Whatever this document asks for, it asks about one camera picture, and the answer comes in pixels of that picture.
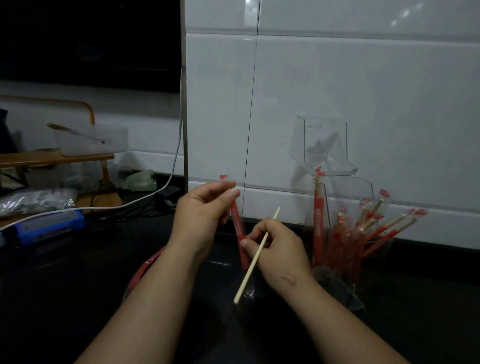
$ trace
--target forearm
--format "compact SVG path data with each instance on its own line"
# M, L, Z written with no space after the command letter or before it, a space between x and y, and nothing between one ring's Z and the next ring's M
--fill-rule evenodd
M406 363L314 280L297 287L286 300L310 333L328 364Z
M190 303L194 261L169 244L77 363L171 363Z

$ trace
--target right hand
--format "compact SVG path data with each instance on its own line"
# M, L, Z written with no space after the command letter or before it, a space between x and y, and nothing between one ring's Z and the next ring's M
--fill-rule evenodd
M264 248L258 258L258 266L267 281L284 299L298 286L314 280L310 262L302 240L280 221L266 218L260 221L247 239L240 244L253 258L265 233L271 240L269 248Z

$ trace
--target blue device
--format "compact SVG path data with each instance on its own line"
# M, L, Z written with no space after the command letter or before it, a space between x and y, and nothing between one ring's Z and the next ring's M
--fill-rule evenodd
M42 240L85 227L85 216L78 211L44 215L15 225L20 245Z

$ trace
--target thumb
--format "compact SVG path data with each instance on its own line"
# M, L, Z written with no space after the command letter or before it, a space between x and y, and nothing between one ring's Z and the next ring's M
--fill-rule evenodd
M240 242L240 245L242 246L243 249L245 249L245 251L250 256L250 258L253 259L253 257L257 253L259 245L256 242L254 242L253 240L250 240L250 239L243 239Z
M223 192L212 202L207 204L209 211L212 213L213 218L219 219L220 216L227 210L231 204L240 196L240 191L235 188L230 188Z

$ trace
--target left hand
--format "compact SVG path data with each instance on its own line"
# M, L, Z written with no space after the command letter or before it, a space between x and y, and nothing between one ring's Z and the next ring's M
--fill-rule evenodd
M203 184L181 197L173 219L169 245L191 253L200 265L212 247L218 224L227 222L230 205L240 196L235 181Z

